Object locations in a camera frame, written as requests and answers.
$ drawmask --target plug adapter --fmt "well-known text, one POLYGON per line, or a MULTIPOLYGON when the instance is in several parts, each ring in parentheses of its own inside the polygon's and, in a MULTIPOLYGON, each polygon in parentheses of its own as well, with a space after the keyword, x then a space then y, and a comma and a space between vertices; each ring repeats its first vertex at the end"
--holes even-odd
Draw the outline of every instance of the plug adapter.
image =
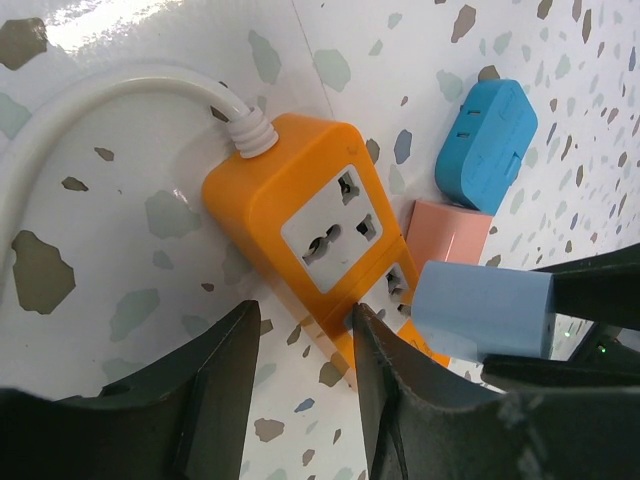
POLYGON ((475 210, 416 200, 407 245, 418 273, 428 260, 477 265, 491 220, 475 210))
POLYGON ((412 313, 431 348, 445 355, 471 362, 490 354, 549 358, 553 276, 427 262, 412 313))
POLYGON ((438 155, 438 188, 456 203, 495 215, 537 128, 518 82, 475 84, 438 155))

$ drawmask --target white cable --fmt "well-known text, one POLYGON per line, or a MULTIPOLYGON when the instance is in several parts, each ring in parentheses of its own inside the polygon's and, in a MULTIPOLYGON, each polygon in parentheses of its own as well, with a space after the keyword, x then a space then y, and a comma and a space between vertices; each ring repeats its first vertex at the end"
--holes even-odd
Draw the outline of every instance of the white cable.
POLYGON ((170 65, 132 65, 81 80, 40 107, 0 159, 0 285, 11 239, 33 183, 58 139, 82 116, 120 95, 167 91, 213 106, 229 119, 231 138, 244 158, 266 152, 278 134, 217 81, 170 65))

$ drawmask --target universal socket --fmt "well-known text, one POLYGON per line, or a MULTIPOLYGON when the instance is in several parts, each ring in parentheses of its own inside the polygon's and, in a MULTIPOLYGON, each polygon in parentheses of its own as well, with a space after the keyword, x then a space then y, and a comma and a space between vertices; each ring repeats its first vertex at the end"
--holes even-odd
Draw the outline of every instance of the universal socket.
POLYGON ((347 165, 287 220, 281 234, 321 293, 382 236, 367 190, 347 165))

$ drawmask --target electrical outlet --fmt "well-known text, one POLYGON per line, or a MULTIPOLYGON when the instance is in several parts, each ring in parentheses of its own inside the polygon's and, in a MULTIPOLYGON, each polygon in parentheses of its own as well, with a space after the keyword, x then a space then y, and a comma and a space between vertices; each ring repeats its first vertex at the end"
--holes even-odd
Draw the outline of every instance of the electrical outlet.
POLYGON ((321 293, 327 293, 382 237, 353 165, 331 179, 282 226, 282 237, 321 293))
MULTIPOLYGON (((358 303, 367 304, 380 320, 398 333, 411 316, 409 305, 403 303, 408 294, 409 284, 404 272, 398 263, 394 263, 358 303)), ((350 315, 345 319, 345 327, 350 333, 353 330, 350 315)))

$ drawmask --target socket hole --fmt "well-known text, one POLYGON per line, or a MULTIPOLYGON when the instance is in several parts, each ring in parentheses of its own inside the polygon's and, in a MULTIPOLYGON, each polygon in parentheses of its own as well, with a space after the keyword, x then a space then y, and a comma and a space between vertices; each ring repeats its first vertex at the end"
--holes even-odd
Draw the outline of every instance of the socket hole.
POLYGON ((373 240, 376 236, 376 229, 373 228, 373 222, 371 221, 370 214, 367 214, 367 216, 364 217, 364 220, 356 226, 356 230, 358 230, 358 232, 367 240, 373 240))
POLYGON ((340 185, 340 192, 342 193, 342 204, 346 205, 355 197, 360 195, 360 189, 356 187, 351 175, 345 173, 338 179, 340 185))
POLYGON ((307 253, 302 256, 304 263, 311 265, 316 260, 324 257, 329 250, 329 244, 335 242, 341 233, 342 229, 340 228, 340 225, 336 224, 329 227, 329 230, 327 230, 327 234, 324 237, 314 238, 309 244, 307 253))
POLYGON ((402 285, 402 279, 396 272, 395 268, 392 268, 389 273, 385 275, 385 277, 387 279, 387 289, 389 290, 389 294, 393 293, 402 285))
POLYGON ((398 305, 398 312, 400 312, 405 317, 410 317, 411 307, 409 305, 405 305, 404 303, 401 303, 400 305, 398 305))

